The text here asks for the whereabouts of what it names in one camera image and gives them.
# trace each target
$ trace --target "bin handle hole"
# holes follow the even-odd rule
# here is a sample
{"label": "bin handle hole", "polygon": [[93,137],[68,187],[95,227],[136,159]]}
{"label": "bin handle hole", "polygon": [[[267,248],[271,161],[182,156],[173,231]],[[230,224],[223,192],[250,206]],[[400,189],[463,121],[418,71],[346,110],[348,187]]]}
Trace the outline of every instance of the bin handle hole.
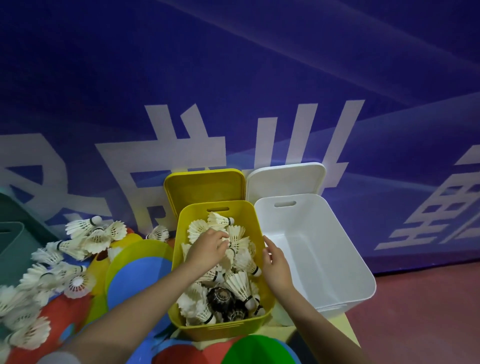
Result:
{"label": "bin handle hole", "polygon": [[230,210],[230,207],[213,207],[213,208],[208,208],[208,212],[218,212],[218,211],[228,211]]}
{"label": "bin handle hole", "polygon": [[297,201],[289,201],[289,202],[275,202],[273,206],[275,207],[287,207],[287,206],[295,206]]}

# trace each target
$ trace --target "red floor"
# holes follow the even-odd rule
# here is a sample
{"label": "red floor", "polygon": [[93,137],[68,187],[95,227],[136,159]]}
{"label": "red floor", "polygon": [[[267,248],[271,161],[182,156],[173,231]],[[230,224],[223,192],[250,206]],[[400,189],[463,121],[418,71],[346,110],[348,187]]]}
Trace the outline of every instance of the red floor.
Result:
{"label": "red floor", "polygon": [[347,313],[374,363],[480,363],[480,263],[377,278]]}

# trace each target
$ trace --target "person's left arm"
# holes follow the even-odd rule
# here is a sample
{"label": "person's left arm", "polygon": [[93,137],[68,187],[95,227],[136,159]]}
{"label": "person's left arm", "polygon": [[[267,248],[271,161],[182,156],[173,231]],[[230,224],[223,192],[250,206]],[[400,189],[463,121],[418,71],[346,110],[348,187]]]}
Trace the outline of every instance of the person's left arm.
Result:
{"label": "person's left arm", "polygon": [[125,363],[180,295],[220,262],[225,232],[209,229],[190,248],[186,261],[157,283],[119,304],[86,327],[60,351],[81,363]]}

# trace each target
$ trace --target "yellow lid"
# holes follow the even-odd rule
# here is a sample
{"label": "yellow lid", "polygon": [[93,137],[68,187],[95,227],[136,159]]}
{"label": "yellow lid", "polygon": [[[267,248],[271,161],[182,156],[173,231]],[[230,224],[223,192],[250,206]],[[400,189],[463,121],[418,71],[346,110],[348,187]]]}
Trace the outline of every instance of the yellow lid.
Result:
{"label": "yellow lid", "polygon": [[245,176],[234,168],[172,173],[163,187],[176,218],[191,204],[245,199]]}

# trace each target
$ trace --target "hand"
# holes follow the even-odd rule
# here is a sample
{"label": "hand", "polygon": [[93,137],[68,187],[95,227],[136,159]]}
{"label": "hand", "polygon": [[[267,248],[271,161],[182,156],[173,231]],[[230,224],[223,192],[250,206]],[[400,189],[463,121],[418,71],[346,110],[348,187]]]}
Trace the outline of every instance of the hand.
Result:
{"label": "hand", "polygon": [[190,247],[185,263],[198,275],[197,278],[215,267],[225,256],[228,240],[222,241],[222,238],[228,238],[228,234],[208,229]]}
{"label": "hand", "polygon": [[273,241],[265,235],[264,241],[267,247],[263,250],[264,266],[262,272],[268,287],[275,297],[278,297],[280,294],[285,294],[295,289],[293,287],[292,274],[282,249],[277,248]]}

